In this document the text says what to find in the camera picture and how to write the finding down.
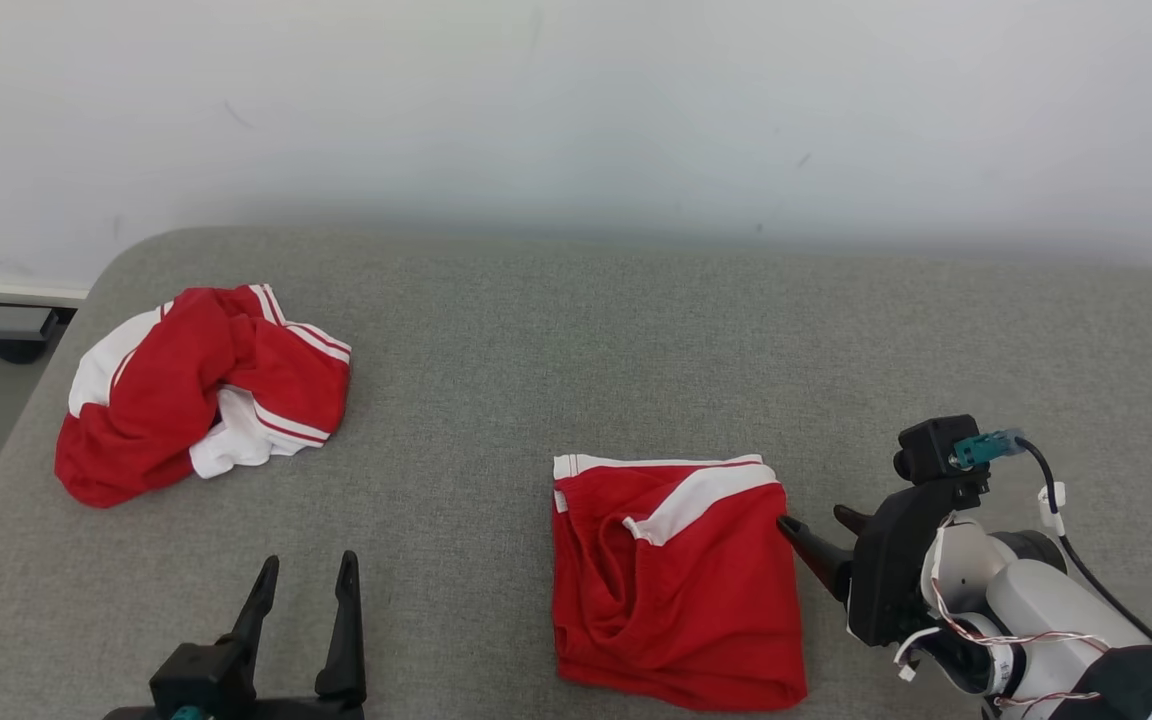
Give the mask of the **red shorts with white stripes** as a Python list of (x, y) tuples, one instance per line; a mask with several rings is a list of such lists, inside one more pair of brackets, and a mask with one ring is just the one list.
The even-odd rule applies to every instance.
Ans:
[(552, 621), (567, 682), (694, 711), (808, 694), (787, 497), (756, 454), (553, 460)]

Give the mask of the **red jersey with white sleeves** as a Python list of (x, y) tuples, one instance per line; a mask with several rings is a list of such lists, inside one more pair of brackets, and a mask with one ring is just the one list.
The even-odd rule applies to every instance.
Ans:
[(344, 341), (289, 319), (270, 285), (188, 288), (81, 357), (56, 478), (109, 509), (320, 448), (343, 419), (351, 359)]

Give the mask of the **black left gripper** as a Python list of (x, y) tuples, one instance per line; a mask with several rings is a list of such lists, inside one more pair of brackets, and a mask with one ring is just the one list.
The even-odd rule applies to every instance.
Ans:
[[(262, 624), (273, 611), (280, 561), (270, 555), (238, 611), (229, 637), (241, 646), (238, 670), (248, 691), (255, 692), (253, 673), (262, 639)], [(170, 697), (161, 715), (159, 707), (126, 706), (109, 710), (103, 720), (168, 720), (179, 707), (206, 708), (214, 720), (364, 720), (369, 698), (364, 657), (361, 574), (356, 552), (347, 550), (335, 577), (335, 617), (326, 662), (314, 679), (314, 697), (227, 697), (223, 694), (183, 694)]]

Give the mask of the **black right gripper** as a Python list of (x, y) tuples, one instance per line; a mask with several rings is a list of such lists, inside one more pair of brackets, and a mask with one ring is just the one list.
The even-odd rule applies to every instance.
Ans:
[(925, 552), (952, 511), (980, 505), (991, 473), (963, 473), (901, 488), (872, 515), (844, 503), (833, 516), (856, 539), (852, 552), (785, 515), (776, 528), (838, 602), (847, 602), (847, 628), (870, 647), (887, 646), (914, 630), (925, 614), (920, 577)]

